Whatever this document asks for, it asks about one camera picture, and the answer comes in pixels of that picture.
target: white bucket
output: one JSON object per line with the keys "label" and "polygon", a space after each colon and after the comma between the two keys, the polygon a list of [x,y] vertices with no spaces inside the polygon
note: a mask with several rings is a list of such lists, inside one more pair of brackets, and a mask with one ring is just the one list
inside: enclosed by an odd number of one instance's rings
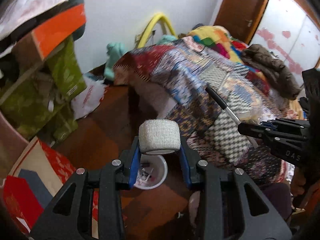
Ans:
{"label": "white bucket", "polygon": [[165,159],[160,155],[141,154],[140,163],[150,163],[150,166],[146,167],[145,170],[149,174],[152,169],[153,171],[147,182],[139,183],[137,181],[134,186],[140,189],[153,189],[159,187],[164,182],[168,174],[168,165]]}

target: teal stuffed toy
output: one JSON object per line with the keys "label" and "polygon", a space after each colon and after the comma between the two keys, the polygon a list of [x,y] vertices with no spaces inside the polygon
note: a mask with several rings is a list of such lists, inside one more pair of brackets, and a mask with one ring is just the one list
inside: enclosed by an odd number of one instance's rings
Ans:
{"label": "teal stuffed toy", "polygon": [[165,45],[175,40],[177,40],[177,38],[173,35],[163,35],[161,39],[157,42],[157,45]]}
{"label": "teal stuffed toy", "polygon": [[107,45],[107,55],[109,60],[106,62],[103,76],[110,81],[115,80],[115,73],[112,69],[113,65],[128,52],[124,44],[120,42],[112,42]]}

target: brown jacket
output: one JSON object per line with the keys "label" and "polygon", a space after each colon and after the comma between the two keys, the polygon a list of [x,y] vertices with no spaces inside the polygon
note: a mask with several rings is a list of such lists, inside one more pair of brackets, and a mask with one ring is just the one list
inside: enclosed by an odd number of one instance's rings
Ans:
{"label": "brown jacket", "polygon": [[269,84],[283,98],[295,100],[300,93],[300,86],[282,60],[273,58],[260,44],[253,44],[241,52],[243,62],[261,70]]}

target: human hand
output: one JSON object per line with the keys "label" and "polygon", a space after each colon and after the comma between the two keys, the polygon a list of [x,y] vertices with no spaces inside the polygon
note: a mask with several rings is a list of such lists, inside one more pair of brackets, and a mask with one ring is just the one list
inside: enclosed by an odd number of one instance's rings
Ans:
{"label": "human hand", "polygon": [[303,186],[306,183],[306,178],[304,177],[303,171],[298,167],[294,169],[294,175],[290,184],[291,194],[296,197],[297,195],[302,195],[304,193]]}
{"label": "human hand", "polygon": [[[304,185],[306,184],[306,178],[304,177],[303,171],[298,167],[294,170],[294,176],[291,181],[290,189],[293,196],[302,195],[305,192]],[[307,205],[308,201],[312,197],[313,193],[320,189],[320,180],[313,184],[304,196],[300,207],[303,208]]]}

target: cardboard box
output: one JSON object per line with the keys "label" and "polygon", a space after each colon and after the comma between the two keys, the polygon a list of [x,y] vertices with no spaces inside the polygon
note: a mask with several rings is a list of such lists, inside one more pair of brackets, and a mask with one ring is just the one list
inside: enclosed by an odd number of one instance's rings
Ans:
{"label": "cardboard box", "polygon": [[84,4],[74,6],[45,21],[19,40],[12,49],[19,67],[31,68],[86,22]]}

